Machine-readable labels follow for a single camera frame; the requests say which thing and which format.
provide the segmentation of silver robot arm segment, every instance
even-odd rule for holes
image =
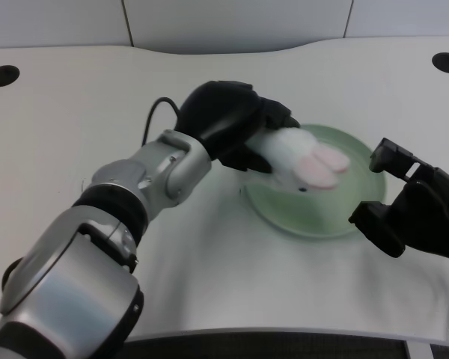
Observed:
[[[211,168],[201,143],[165,131],[100,168],[16,267],[0,303],[0,358],[107,358],[133,329],[143,294],[141,236]]]

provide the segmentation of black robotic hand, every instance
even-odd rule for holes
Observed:
[[[271,165],[245,142],[262,128],[283,127],[299,123],[281,103],[259,97],[249,84],[210,81],[183,103],[175,130],[198,139],[226,167],[270,174]]]
[[[407,177],[414,163],[419,167]],[[386,171],[406,184],[390,206],[361,202],[349,221],[391,257],[408,245],[449,258],[449,175],[387,138],[374,150],[370,170]]]

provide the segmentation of black cable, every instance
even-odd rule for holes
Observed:
[[[157,101],[155,101],[153,106],[151,106],[150,113],[148,114],[147,124],[144,128],[143,141],[141,142],[142,146],[144,146],[147,143],[148,132],[150,131],[150,123],[151,123],[151,118],[153,117],[153,113],[155,112],[156,107],[158,107],[158,105],[162,102],[169,103],[170,106],[173,108],[176,116],[177,117],[180,116],[180,110],[179,110],[178,106],[176,106],[176,104],[173,102],[172,99],[170,99],[168,97],[160,97]]]
[[[7,269],[5,269],[5,273],[1,277],[1,290],[2,290],[2,292],[3,292],[3,289],[5,288],[5,284],[7,284],[7,282],[8,282],[8,278],[10,277],[10,274],[20,264],[22,259],[23,259],[23,257],[18,259],[18,260],[16,260],[12,264],[10,264]]]

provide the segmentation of black hole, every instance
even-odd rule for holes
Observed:
[[[433,65],[445,73],[449,73],[449,52],[441,52],[433,56]]]
[[[18,79],[18,76],[20,76],[20,70],[15,66],[0,66],[0,88],[15,82],[15,80]]]

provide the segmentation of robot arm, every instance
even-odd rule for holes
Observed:
[[[100,168],[4,285],[0,358],[107,358],[120,348],[143,308],[132,272],[148,224],[183,202],[212,160],[246,166],[245,141],[289,120],[266,115],[270,103],[284,108],[250,85],[208,82],[183,104],[176,131]]]

